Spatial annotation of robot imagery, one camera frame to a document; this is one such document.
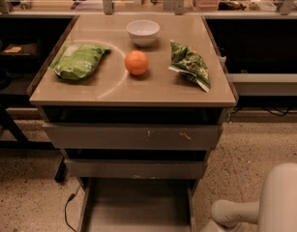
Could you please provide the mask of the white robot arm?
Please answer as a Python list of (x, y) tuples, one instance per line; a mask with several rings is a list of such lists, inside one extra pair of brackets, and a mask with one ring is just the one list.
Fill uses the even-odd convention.
[(282, 163), (267, 175), (256, 202), (217, 200), (200, 232), (297, 232), (297, 163)]

